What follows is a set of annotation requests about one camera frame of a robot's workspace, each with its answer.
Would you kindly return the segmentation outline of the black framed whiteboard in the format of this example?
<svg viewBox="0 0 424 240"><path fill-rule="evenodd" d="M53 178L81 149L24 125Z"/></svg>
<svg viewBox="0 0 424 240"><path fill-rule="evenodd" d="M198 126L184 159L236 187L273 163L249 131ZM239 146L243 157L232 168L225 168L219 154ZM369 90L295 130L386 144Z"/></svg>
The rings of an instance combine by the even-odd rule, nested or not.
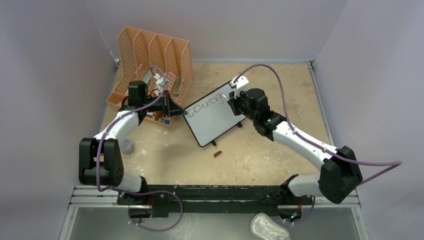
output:
<svg viewBox="0 0 424 240"><path fill-rule="evenodd" d="M184 108L186 115L183 117L200 147L205 147L218 135L246 119L244 115L235 116L228 101L221 95L228 97L232 91L229 82L226 82Z"/></svg>

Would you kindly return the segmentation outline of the brown marker cap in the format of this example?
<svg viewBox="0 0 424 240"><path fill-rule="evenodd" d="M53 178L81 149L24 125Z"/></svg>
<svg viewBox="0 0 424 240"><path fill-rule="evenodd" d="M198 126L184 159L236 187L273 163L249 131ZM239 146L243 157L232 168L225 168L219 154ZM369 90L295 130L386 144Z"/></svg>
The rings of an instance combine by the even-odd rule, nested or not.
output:
<svg viewBox="0 0 424 240"><path fill-rule="evenodd" d="M213 154L213 156L216 158L216 157L218 157L221 153L222 153L222 151L217 151L216 153L214 153L214 154Z"/></svg>

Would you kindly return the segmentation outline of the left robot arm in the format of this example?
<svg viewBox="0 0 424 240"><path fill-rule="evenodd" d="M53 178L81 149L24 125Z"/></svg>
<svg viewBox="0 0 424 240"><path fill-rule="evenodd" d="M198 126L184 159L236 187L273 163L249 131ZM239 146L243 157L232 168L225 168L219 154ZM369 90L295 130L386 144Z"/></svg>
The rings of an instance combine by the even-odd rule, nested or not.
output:
<svg viewBox="0 0 424 240"><path fill-rule="evenodd" d="M167 118L187 114L167 90L152 97L145 82L130 82L128 96L124 98L114 120L96 136L83 138L79 142L79 182L96 186L100 192L108 189L129 192L130 199L136 204L146 203L149 199L147 181L142 176L125 171L120 147L147 114L155 112Z"/></svg>

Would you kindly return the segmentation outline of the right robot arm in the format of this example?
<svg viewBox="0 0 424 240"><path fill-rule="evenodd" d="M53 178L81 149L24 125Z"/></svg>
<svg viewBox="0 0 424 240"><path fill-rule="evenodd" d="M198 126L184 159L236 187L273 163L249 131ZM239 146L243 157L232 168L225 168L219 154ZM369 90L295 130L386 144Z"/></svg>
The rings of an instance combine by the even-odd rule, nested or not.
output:
<svg viewBox="0 0 424 240"><path fill-rule="evenodd" d="M288 147L319 170L319 174L294 174L286 180L280 191L284 202L292 204L303 196L322 196L340 204L362 183L352 149L326 144L290 125L286 117L270 109L262 89L251 88L239 95L232 91L228 104L234 115L251 120L259 135Z"/></svg>

